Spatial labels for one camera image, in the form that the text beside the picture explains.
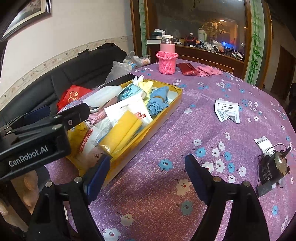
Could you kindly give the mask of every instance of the wooden door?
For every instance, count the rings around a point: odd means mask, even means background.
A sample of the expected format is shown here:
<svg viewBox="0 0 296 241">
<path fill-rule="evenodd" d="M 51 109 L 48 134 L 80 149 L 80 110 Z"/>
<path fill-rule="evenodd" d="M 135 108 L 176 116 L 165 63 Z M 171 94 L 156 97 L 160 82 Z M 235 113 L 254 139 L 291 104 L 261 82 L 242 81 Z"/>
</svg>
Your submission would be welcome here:
<svg viewBox="0 0 296 241">
<path fill-rule="evenodd" d="M 279 64 L 274 78 L 271 93 L 286 100 L 293 80 L 296 60 L 292 54 L 281 46 Z"/>
</svg>

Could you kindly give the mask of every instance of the metal screw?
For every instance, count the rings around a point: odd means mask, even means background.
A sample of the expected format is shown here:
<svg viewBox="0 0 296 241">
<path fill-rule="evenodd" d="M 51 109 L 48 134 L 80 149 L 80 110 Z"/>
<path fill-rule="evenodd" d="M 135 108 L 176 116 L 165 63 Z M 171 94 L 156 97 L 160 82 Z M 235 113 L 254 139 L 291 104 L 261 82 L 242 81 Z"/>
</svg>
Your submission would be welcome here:
<svg viewBox="0 0 296 241">
<path fill-rule="evenodd" d="M 47 183 L 45 184 L 45 186 L 46 186 L 47 188 L 51 187 L 51 186 L 52 186 L 52 182 L 51 182 L 51 181 L 47 182 Z"/>
<path fill-rule="evenodd" d="M 57 130 L 58 128 L 61 128 L 63 125 L 62 124 L 57 124 L 57 125 L 54 125 L 52 127 L 53 130 Z"/>
<path fill-rule="evenodd" d="M 216 183 L 221 182 L 221 178 L 218 177 L 218 176 L 214 176 L 214 177 L 213 177 L 213 180 L 214 180 L 214 182 L 216 182 Z"/>
<path fill-rule="evenodd" d="M 251 183 L 249 181 L 243 181 L 243 184 L 246 186 L 246 187 L 249 187 L 251 185 Z"/>
<path fill-rule="evenodd" d="M 82 177 L 76 177 L 75 179 L 74 179 L 74 182 L 76 182 L 76 183 L 79 183 L 79 182 L 81 182 L 82 181 Z"/>
</svg>

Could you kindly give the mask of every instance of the knitted handle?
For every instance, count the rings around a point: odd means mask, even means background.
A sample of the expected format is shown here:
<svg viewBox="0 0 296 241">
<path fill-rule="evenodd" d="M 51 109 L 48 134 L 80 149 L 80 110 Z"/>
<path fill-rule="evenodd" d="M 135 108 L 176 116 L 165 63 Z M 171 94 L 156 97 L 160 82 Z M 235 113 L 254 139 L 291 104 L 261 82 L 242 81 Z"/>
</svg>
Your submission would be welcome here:
<svg viewBox="0 0 296 241">
<path fill-rule="evenodd" d="M 163 59 L 163 60 L 172 60 L 172 59 L 177 58 L 179 56 L 178 54 L 174 53 L 172 57 L 166 58 L 166 57 L 159 56 L 158 53 L 159 52 L 157 52 L 156 57 L 159 58 L 159 59 Z"/>
</svg>

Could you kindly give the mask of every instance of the white wall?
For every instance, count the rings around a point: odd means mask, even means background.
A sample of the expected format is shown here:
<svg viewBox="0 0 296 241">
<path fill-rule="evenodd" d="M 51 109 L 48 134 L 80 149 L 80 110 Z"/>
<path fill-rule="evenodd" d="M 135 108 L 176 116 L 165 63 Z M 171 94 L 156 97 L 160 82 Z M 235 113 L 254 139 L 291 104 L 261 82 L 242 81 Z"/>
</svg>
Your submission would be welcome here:
<svg viewBox="0 0 296 241">
<path fill-rule="evenodd" d="M 281 46 L 296 58 L 296 41 L 289 29 L 274 19 L 272 20 L 272 27 L 274 31 L 274 38 L 272 40 L 269 65 L 264 82 L 265 88 L 269 91 L 272 88 L 274 78 L 276 76 Z M 293 82 L 296 82 L 296 68 Z"/>
<path fill-rule="evenodd" d="M 52 14 L 17 32 L 7 44 L 0 96 L 44 61 L 74 47 L 132 35 L 129 0 L 52 0 Z M 121 43 L 126 52 L 132 40 Z"/>
</svg>

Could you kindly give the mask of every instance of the pink knitted bottle holder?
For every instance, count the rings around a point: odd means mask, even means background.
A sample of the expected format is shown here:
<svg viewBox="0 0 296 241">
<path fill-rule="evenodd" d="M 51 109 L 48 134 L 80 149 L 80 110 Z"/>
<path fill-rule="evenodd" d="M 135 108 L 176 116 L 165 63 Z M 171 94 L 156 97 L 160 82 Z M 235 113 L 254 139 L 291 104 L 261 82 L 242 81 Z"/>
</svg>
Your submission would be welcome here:
<svg viewBox="0 0 296 241">
<path fill-rule="evenodd" d="M 178 56 L 176 53 L 158 51 L 156 57 L 159 58 L 159 72 L 162 74 L 174 74 Z"/>
</svg>

